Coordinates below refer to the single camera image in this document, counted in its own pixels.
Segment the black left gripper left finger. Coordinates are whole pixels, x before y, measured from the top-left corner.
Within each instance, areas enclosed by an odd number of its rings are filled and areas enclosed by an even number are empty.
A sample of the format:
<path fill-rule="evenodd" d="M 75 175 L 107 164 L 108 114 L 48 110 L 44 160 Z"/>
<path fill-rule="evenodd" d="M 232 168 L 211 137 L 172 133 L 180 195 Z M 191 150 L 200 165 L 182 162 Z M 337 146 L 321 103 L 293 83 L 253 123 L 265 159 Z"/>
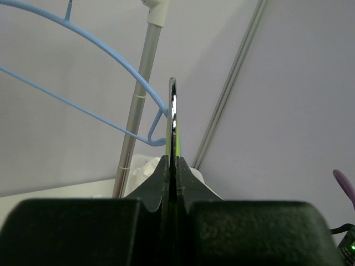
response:
<path fill-rule="evenodd" d="M 2 265 L 169 265 L 167 203 L 37 198 L 18 203 L 1 229 Z"/>

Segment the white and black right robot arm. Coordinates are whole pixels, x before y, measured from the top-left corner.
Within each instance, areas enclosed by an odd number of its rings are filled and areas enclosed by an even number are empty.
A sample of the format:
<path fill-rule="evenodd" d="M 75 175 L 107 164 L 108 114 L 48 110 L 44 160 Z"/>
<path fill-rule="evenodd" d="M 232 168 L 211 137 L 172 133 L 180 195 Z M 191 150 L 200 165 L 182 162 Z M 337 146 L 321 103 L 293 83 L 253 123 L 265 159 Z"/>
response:
<path fill-rule="evenodd" d="M 340 227 L 330 229 L 331 235 L 346 233 L 337 246 L 345 265 L 354 265 L 354 224 L 346 223 Z"/>

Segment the light blue plastic hanger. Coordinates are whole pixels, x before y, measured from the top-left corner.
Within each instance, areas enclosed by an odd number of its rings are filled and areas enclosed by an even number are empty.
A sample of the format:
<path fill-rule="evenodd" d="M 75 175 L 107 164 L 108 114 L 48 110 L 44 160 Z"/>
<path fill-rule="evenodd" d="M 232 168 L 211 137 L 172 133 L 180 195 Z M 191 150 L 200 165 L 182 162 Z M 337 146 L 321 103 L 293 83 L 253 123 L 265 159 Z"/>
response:
<path fill-rule="evenodd" d="M 108 125 L 152 147 L 164 146 L 166 138 L 153 139 L 168 107 L 148 80 L 113 48 L 104 43 L 123 38 L 123 49 L 141 52 L 144 32 L 127 30 L 138 11 L 124 6 L 113 17 L 107 1 L 2 1 L 1 77 L 24 82 L 13 95 L 25 111 L 17 121 L 35 134 L 39 115 L 61 132 L 75 123 L 102 131 Z M 135 85 L 156 105 L 150 126 L 139 136 L 125 126 Z"/>

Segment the lime green hanger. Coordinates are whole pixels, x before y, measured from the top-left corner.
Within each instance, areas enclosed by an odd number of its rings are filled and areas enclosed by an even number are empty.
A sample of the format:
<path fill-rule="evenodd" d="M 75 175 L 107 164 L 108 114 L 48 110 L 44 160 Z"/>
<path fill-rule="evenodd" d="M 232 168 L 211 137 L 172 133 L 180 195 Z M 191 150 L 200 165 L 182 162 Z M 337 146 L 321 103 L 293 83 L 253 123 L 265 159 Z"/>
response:
<path fill-rule="evenodd" d="M 167 125 L 167 153 L 169 155 L 169 240 L 172 265 L 180 265 L 178 234 L 178 201 L 177 201 L 177 160 L 179 151 L 179 131 L 177 116 L 177 84 L 176 79 L 169 79 L 169 117 Z"/>

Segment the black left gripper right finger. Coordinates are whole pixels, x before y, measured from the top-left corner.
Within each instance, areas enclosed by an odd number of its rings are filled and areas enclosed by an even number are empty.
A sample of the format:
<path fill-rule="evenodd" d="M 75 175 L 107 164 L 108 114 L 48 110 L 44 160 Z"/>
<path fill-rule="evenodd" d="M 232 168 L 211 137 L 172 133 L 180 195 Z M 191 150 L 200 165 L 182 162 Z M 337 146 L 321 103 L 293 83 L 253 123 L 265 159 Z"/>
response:
<path fill-rule="evenodd" d="M 223 201 L 176 161 L 177 265 L 342 265 L 326 221 L 302 201 Z"/>

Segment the white printed t shirt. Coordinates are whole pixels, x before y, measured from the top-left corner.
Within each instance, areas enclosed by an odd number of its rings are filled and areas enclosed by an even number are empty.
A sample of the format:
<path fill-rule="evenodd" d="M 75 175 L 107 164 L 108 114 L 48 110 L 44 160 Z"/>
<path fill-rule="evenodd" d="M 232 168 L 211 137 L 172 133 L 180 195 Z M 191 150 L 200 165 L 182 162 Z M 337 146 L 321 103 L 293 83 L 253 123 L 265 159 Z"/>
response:
<path fill-rule="evenodd" d="M 159 161 L 159 157 L 152 157 L 149 160 L 146 160 L 141 167 L 135 169 L 132 173 L 135 185 L 139 186 L 147 180 L 154 173 Z"/>

